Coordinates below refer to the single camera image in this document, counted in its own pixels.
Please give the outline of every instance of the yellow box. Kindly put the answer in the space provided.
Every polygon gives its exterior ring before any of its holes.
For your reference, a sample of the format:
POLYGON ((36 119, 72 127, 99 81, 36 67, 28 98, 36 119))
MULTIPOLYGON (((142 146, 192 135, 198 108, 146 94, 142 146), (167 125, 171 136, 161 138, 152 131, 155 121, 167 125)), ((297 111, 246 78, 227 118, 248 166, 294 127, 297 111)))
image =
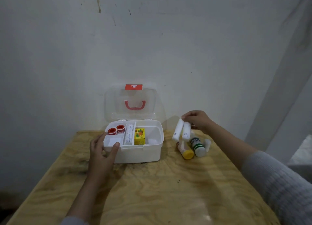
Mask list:
POLYGON ((135 129, 135 145, 145 144, 144 128, 135 129))

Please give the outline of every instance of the person's right hand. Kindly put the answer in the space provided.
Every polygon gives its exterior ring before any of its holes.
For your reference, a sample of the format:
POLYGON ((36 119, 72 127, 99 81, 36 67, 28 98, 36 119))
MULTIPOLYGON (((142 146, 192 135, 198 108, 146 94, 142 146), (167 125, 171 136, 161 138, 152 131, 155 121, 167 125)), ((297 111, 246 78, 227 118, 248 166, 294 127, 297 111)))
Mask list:
POLYGON ((204 134, 208 134, 208 124, 211 121, 204 111, 189 111, 182 117, 183 121, 191 123, 192 129, 201 130, 204 134))

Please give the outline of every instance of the bottle with yellow cap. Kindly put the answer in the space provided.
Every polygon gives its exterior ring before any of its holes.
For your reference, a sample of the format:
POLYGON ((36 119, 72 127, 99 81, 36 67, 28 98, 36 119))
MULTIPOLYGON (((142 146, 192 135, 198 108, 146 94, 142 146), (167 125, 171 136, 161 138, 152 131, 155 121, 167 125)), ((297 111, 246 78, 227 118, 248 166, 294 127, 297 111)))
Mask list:
POLYGON ((184 141, 182 141, 181 143, 177 142, 177 148, 185 160, 193 158, 193 150, 191 150, 191 148, 184 141))

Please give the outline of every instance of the plywood tabletop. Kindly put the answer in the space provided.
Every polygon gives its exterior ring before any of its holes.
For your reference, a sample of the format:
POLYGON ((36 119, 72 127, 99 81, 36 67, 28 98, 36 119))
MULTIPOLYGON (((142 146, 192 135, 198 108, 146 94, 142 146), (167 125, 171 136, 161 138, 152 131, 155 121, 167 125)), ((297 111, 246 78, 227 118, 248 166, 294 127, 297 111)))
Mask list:
MULTIPOLYGON (((99 133, 73 137, 8 225, 61 222, 85 180, 89 142, 99 133)), ((205 157, 186 161, 172 134, 164 132, 158 162, 114 165, 98 193, 90 224, 279 224, 214 142, 205 157)))

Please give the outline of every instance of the gray sleeve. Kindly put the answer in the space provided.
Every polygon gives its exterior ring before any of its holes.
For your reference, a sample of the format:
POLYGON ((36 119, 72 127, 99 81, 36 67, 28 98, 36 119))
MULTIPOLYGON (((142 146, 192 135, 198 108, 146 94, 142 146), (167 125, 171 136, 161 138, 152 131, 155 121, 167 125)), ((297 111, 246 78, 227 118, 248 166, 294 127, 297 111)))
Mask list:
POLYGON ((77 217, 65 217, 60 225, 88 225, 88 223, 84 222, 82 219, 77 217))
POLYGON ((261 151, 247 158, 241 172, 282 224, 312 224, 312 184, 297 173, 261 151))

